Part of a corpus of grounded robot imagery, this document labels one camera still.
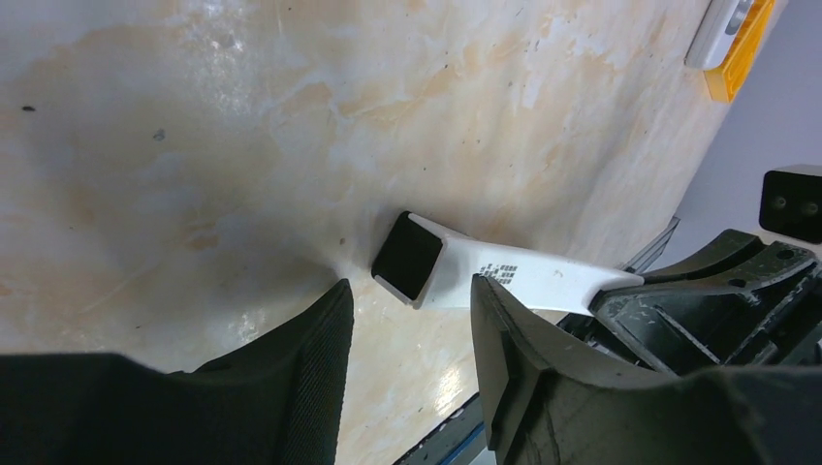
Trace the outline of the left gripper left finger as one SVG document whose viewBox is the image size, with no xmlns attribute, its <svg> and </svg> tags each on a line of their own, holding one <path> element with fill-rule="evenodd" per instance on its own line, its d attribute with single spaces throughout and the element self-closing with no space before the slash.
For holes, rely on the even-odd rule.
<svg viewBox="0 0 822 465">
<path fill-rule="evenodd" d="M 347 280 L 193 372 L 118 354 L 1 359 L 5 464 L 331 464 L 354 325 Z"/>
</svg>

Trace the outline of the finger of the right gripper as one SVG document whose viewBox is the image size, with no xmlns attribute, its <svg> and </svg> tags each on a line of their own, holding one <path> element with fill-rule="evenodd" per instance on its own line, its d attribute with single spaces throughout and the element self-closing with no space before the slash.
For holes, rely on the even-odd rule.
<svg viewBox="0 0 822 465">
<path fill-rule="evenodd" d="M 821 261 L 726 230 L 640 286 L 601 292 L 591 313 L 651 369 L 798 365 L 821 339 Z"/>
</svg>

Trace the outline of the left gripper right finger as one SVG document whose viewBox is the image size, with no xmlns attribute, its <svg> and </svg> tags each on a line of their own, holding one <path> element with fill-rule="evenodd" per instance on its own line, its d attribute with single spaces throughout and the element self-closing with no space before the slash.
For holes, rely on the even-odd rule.
<svg viewBox="0 0 822 465">
<path fill-rule="evenodd" d="M 817 464 L 817 367 L 678 377 L 615 359 L 474 276 L 470 321 L 489 449 L 500 464 Z"/>
</svg>

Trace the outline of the white remote control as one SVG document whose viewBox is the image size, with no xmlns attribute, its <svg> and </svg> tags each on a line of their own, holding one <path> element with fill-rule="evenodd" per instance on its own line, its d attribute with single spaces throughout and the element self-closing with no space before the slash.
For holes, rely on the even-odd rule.
<svg viewBox="0 0 822 465">
<path fill-rule="evenodd" d="M 719 67 L 754 5 L 753 0 L 712 0 L 684 58 L 688 68 Z"/>
</svg>

